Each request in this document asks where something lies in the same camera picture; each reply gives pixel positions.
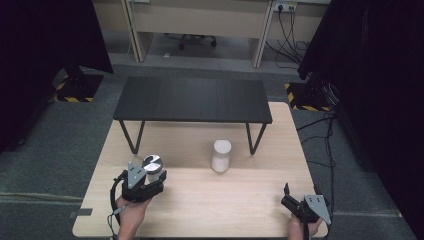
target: table leg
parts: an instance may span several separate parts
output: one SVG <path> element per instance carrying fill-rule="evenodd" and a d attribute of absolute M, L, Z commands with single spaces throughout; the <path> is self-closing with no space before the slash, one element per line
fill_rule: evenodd
<path fill-rule="evenodd" d="M 255 155 L 256 149 L 258 148 L 259 142 L 261 141 L 262 135 L 264 134 L 266 123 L 262 124 L 261 131 L 259 132 L 259 136 L 256 139 L 255 146 L 252 147 L 252 137 L 250 136 L 250 127 L 249 123 L 246 123 L 246 130 L 247 130 L 247 138 L 249 140 L 249 148 L 250 148 L 250 154 Z"/>
<path fill-rule="evenodd" d="M 124 121 L 119 120 L 119 124 L 121 124 L 122 130 L 124 131 L 125 138 L 127 139 L 128 144 L 130 145 L 130 148 L 131 148 L 131 152 L 133 154 L 137 154 L 138 150 L 140 148 L 140 141 L 141 141 L 141 135 L 143 135 L 144 123 L 145 123 L 145 121 L 141 122 L 140 130 L 138 132 L 138 137 L 137 137 L 137 143 L 136 143 L 136 146 L 134 147 L 134 145 L 131 141 L 130 135 L 128 134 L 128 130 L 125 127 Z"/>

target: electronic device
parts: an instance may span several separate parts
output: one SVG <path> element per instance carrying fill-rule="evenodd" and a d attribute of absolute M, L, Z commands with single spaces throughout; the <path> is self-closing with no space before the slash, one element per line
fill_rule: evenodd
<path fill-rule="evenodd" d="M 328 201 L 321 194 L 318 187 L 314 186 L 317 195 L 305 195 L 304 200 L 299 202 L 290 196 L 288 183 L 284 187 L 284 197 L 281 199 L 287 209 L 289 209 L 303 224 L 303 237 L 309 239 L 308 223 L 315 223 L 322 218 L 328 225 L 331 225 L 330 214 L 327 209 Z"/>

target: white cup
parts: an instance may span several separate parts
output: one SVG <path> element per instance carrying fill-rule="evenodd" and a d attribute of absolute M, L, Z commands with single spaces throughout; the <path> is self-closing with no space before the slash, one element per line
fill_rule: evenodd
<path fill-rule="evenodd" d="M 231 143 L 228 140 L 217 140 L 214 144 L 215 152 L 212 157 L 212 169 L 225 172 L 230 166 Z"/>

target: wooden tabletop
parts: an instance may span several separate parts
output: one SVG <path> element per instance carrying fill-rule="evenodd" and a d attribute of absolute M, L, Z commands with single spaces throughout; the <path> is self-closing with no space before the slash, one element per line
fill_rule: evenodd
<path fill-rule="evenodd" d="M 161 156 L 168 170 L 164 192 L 154 197 L 138 237 L 284 237 L 290 212 L 281 205 L 286 182 L 299 201 L 314 194 L 313 183 L 300 141 L 285 103 L 269 103 L 273 124 L 265 131 L 261 147 L 250 155 L 244 124 L 147 122 L 141 149 L 133 155 L 122 129 L 112 123 L 81 208 L 93 209 L 78 216 L 73 233 L 78 237 L 108 237 L 106 217 L 111 213 L 109 190 L 113 178 L 150 154 Z M 127 127 L 137 135 L 139 122 Z M 257 133 L 260 126 L 252 126 Z M 211 168 L 213 144 L 232 144 L 230 168 Z M 118 224 L 114 222 L 115 231 Z M 316 236 L 327 233 L 322 224 Z"/>

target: hand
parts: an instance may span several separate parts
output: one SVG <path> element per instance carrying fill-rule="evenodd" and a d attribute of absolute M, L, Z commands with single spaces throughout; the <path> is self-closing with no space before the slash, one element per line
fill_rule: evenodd
<path fill-rule="evenodd" d="M 138 227 L 144 220 L 147 205 L 149 205 L 151 201 L 152 199 L 142 203 L 130 203 L 124 200 L 122 196 L 116 200 L 116 206 L 118 208 L 127 205 L 125 209 L 119 213 L 121 219 L 121 227 L 118 232 L 119 240 L 134 239 Z"/>
<path fill-rule="evenodd" d="M 288 239 L 303 240 L 303 224 L 293 213 L 289 224 Z M 308 223 L 309 235 L 313 236 L 318 232 L 318 227 L 322 223 L 322 219 L 318 219 L 316 223 Z"/>

